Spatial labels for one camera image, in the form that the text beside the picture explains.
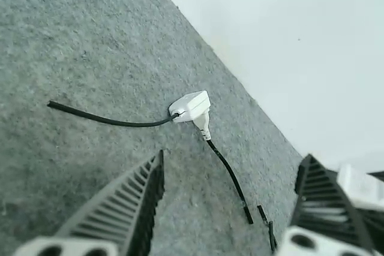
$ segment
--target gray carpet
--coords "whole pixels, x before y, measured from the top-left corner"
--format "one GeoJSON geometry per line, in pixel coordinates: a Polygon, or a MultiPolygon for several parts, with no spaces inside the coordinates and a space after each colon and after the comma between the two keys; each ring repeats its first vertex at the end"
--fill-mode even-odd
{"type": "Polygon", "coordinates": [[[288,223],[300,156],[170,0],[0,0],[0,254],[50,235],[122,171],[166,154],[151,255],[269,255],[256,206],[288,223]],[[191,123],[120,128],[46,107],[53,99],[154,121],[183,94],[210,95],[212,140],[191,123]]]}

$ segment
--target black wire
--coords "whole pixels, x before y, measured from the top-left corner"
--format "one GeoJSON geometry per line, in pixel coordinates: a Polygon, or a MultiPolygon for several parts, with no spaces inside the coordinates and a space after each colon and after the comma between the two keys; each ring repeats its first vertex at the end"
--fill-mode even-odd
{"type": "Polygon", "coordinates": [[[237,190],[237,192],[238,192],[238,194],[240,196],[240,199],[242,201],[242,207],[244,209],[245,215],[247,216],[248,223],[249,224],[253,224],[253,219],[252,219],[252,216],[251,216],[251,212],[250,212],[250,210],[248,208],[247,202],[245,201],[245,197],[244,197],[244,194],[242,193],[239,181],[237,180],[237,178],[236,178],[232,168],[230,167],[230,165],[228,164],[228,162],[226,161],[224,156],[222,156],[222,154],[217,150],[217,148],[213,144],[213,142],[211,140],[207,140],[207,142],[208,142],[209,147],[212,148],[212,150],[215,152],[215,154],[219,157],[221,162],[227,168],[227,171],[228,171],[230,177],[232,178],[232,181],[235,184],[236,190],[237,190]]]}
{"type": "Polygon", "coordinates": [[[161,121],[157,121],[157,122],[132,123],[132,122],[117,121],[117,120],[113,120],[113,119],[100,117],[100,116],[93,115],[93,114],[90,114],[90,113],[87,113],[87,112],[84,112],[84,111],[81,111],[81,110],[57,103],[54,101],[49,101],[47,106],[54,108],[54,109],[57,109],[57,110],[60,110],[60,111],[63,111],[63,112],[67,112],[67,113],[76,115],[76,116],[87,118],[87,119],[90,119],[93,121],[97,121],[97,122],[101,122],[101,123],[105,123],[105,124],[116,125],[116,126],[124,126],[124,127],[154,127],[154,126],[159,126],[159,125],[165,124],[167,122],[170,122],[174,118],[180,116],[179,113],[175,113],[174,115],[169,116],[168,118],[161,120],[161,121]]]}
{"type": "Polygon", "coordinates": [[[269,234],[269,243],[271,245],[271,251],[272,253],[274,253],[276,251],[276,246],[277,246],[277,242],[276,242],[276,238],[274,236],[274,223],[272,221],[270,221],[268,223],[268,234],[269,234]]]}

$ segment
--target white plug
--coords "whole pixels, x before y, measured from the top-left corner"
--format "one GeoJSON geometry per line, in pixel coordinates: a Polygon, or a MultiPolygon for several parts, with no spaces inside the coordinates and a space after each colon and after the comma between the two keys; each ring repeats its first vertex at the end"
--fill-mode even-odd
{"type": "Polygon", "coordinates": [[[180,116],[174,118],[174,122],[193,121],[200,129],[205,140],[211,139],[211,133],[208,129],[209,124],[209,108],[211,103],[207,91],[199,91],[184,95],[176,100],[170,107],[169,113],[174,115],[179,113],[180,116]]]}

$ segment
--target white adapter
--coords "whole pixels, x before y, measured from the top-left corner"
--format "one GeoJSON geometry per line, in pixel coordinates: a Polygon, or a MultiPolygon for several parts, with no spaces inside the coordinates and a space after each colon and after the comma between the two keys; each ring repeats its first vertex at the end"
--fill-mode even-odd
{"type": "Polygon", "coordinates": [[[211,139],[211,133],[208,129],[209,123],[209,108],[211,102],[207,91],[199,91],[184,95],[179,100],[176,100],[170,107],[169,113],[174,115],[179,113],[180,116],[174,118],[174,122],[193,121],[200,129],[205,140],[211,139]]]}
{"type": "Polygon", "coordinates": [[[379,179],[346,164],[337,174],[337,183],[356,208],[384,212],[384,183],[379,179]]]}

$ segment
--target cable end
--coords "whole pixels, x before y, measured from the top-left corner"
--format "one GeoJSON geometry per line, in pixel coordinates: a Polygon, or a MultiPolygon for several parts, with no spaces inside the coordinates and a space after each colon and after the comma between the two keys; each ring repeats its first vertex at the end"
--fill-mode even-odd
{"type": "Polygon", "coordinates": [[[252,219],[251,212],[250,212],[248,206],[244,206],[243,209],[244,209],[245,215],[247,217],[248,223],[250,225],[253,224],[253,219],[252,219]]]}

